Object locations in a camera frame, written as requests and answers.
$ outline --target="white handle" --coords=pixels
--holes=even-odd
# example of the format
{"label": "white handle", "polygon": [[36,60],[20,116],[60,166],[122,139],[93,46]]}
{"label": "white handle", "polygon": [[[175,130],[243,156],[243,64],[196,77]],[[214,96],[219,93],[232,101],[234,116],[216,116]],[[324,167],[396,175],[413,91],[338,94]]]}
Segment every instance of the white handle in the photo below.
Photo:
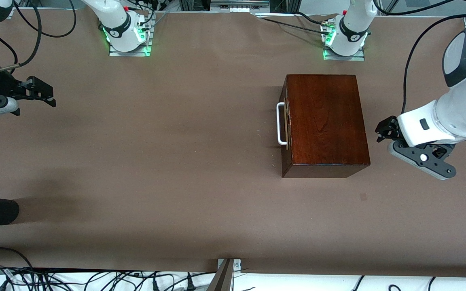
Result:
{"label": "white handle", "polygon": [[282,141],[282,135],[280,133],[280,106],[285,106],[285,102],[279,102],[276,105],[276,128],[278,132],[278,143],[281,144],[282,146],[286,146],[287,142]]}

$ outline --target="table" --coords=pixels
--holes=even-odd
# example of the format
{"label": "table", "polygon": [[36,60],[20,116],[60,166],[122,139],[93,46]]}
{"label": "table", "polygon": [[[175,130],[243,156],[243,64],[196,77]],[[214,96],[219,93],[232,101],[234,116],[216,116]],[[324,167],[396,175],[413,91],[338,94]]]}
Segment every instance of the table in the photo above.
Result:
{"label": "table", "polygon": [[[70,13],[41,11],[44,31],[67,31]],[[235,257],[252,272],[466,276],[466,143],[447,160],[458,175],[438,181],[373,132],[399,114],[407,54],[436,18],[376,18],[357,62],[324,61],[317,35],[247,13],[171,13],[150,57],[108,57],[95,15],[77,15],[72,35],[43,37],[15,72],[52,85],[57,107],[21,101],[21,116],[0,116],[0,198],[22,206],[0,246],[37,267],[205,271]],[[407,108],[447,91],[442,51],[461,29],[444,23],[418,46]],[[18,15],[0,35],[21,59],[32,51]],[[357,76],[372,166],[281,178],[286,74]]]}

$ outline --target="brown wooden box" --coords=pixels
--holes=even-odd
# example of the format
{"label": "brown wooden box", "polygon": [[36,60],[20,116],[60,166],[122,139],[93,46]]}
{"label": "brown wooden box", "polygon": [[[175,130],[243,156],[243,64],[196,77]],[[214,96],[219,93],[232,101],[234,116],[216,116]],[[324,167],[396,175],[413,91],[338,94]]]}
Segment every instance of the brown wooden box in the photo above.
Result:
{"label": "brown wooden box", "polygon": [[279,104],[283,177],[349,177],[370,165],[354,75],[289,74]]}

